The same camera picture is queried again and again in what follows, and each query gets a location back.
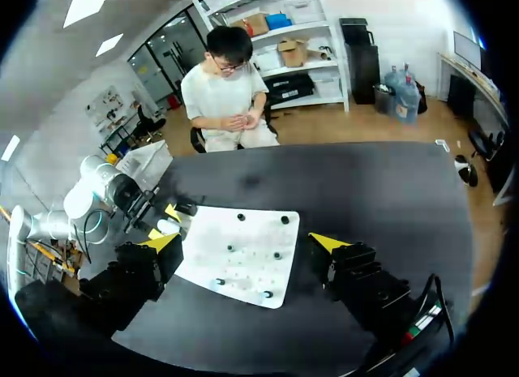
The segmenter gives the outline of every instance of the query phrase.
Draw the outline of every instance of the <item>glass door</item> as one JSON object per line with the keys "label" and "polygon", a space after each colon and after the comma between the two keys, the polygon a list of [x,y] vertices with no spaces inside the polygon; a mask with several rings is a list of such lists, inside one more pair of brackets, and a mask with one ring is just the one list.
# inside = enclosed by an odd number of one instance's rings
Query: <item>glass door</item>
{"label": "glass door", "polygon": [[168,97],[176,92],[148,49],[142,46],[130,58],[129,63],[157,106],[168,109]]}
{"label": "glass door", "polygon": [[147,43],[177,90],[187,72],[204,60],[205,44],[185,11],[153,34]]}

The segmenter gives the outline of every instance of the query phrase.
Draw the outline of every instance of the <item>black bag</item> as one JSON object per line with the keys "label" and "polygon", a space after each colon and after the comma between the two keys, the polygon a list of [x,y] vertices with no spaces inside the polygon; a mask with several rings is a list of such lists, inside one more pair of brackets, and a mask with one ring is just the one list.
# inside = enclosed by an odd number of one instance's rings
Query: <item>black bag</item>
{"label": "black bag", "polygon": [[425,87],[415,80],[416,87],[420,92],[420,103],[418,104],[418,113],[423,114],[427,111],[427,100],[425,99]]}
{"label": "black bag", "polygon": [[268,100],[271,105],[284,101],[310,96],[314,93],[314,83],[307,73],[298,75],[282,75],[267,79]]}

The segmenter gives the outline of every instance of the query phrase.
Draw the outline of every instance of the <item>monitor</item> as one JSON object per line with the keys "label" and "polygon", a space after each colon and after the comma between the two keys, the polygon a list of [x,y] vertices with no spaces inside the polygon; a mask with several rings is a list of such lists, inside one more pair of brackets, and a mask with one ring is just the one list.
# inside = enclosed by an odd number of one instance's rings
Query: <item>monitor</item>
{"label": "monitor", "polygon": [[466,59],[478,70],[481,70],[481,52],[479,45],[458,32],[454,32],[454,53]]}

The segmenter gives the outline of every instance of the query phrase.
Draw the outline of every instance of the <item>white shelving unit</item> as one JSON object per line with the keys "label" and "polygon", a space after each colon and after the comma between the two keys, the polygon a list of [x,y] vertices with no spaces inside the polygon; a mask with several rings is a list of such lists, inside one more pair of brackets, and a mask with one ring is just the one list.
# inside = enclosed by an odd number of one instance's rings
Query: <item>white shelving unit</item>
{"label": "white shelving unit", "polygon": [[[214,28],[214,24],[219,24],[221,22],[220,15],[222,14],[236,14],[242,13],[243,11],[247,11],[249,8],[258,8],[262,6],[262,2],[267,2],[269,5],[272,5],[273,2],[282,2],[283,0],[227,0],[225,3],[215,5],[210,7],[208,11],[206,11],[199,0],[192,0],[195,5],[196,10],[200,13],[202,20],[204,21],[205,26],[211,31]],[[276,44],[280,40],[280,36],[290,36],[291,33],[297,34],[298,37],[308,35],[315,35],[316,32],[323,34],[326,33],[329,38],[330,47],[334,52],[334,56],[332,56],[332,61],[320,61],[320,60],[312,60],[306,62],[305,65],[301,67],[282,67],[279,69],[260,72],[263,78],[269,78],[276,75],[284,75],[287,73],[294,73],[299,71],[312,71],[312,70],[327,70],[327,71],[337,71],[338,76],[341,80],[341,88],[342,88],[342,96],[341,97],[321,97],[318,94],[300,97],[295,100],[286,101],[284,103],[280,103],[278,105],[274,105],[272,109],[282,109],[282,108],[291,108],[303,105],[319,105],[319,104],[328,104],[328,103],[343,103],[344,110],[348,112],[350,110],[348,103],[348,62],[346,57],[346,51],[344,42],[342,39],[342,34],[339,26],[339,21],[337,17],[333,17],[326,6],[324,5],[324,0],[317,0],[321,6],[321,9],[324,13],[325,20],[310,22],[304,24],[294,24],[289,27],[278,28],[276,30],[272,30],[263,35],[258,35],[252,37],[252,42],[254,47],[257,48],[256,45],[265,46],[268,45],[269,39],[272,38],[272,45]]]}
{"label": "white shelving unit", "polygon": [[334,67],[337,66],[335,61],[307,61],[303,66],[299,67],[282,67],[280,69],[274,69],[273,71],[263,71],[261,76],[266,79],[274,75],[284,75],[286,73],[294,73],[295,71],[309,71],[310,69],[319,69],[321,67]]}
{"label": "white shelving unit", "polygon": [[272,106],[272,109],[301,107],[303,105],[341,103],[343,100],[344,99],[342,96],[321,97],[319,95],[310,95],[310,96],[299,97],[298,99],[293,99],[290,101],[285,101],[284,103],[275,104]]}
{"label": "white shelving unit", "polygon": [[302,31],[302,30],[310,30],[312,28],[327,28],[327,27],[328,27],[328,22],[312,22],[312,23],[304,23],[304,24],[295,24],[293,26],[278,28],[276,30],[269,31],[263,35],[253,36],[251,38],[251,40],[253,42],[256,42],[256,41],[261,41],[262,39],[265,39],[265,38],[269,38],[271,36],[284,35],[284,34],[288,34],[290,32],[297,32],[297,31]]}

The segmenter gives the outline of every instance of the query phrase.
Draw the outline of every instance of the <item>blue box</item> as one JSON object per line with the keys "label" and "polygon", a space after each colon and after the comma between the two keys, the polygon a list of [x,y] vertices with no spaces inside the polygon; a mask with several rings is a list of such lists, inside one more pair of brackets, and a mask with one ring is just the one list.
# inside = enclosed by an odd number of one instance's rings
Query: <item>blue box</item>
{"label": "blue box", "polygon": [[267,20],[268,29],[270,30],[292,25],[292,20],[287,19],[285,14],[267,15],[265,19]]}

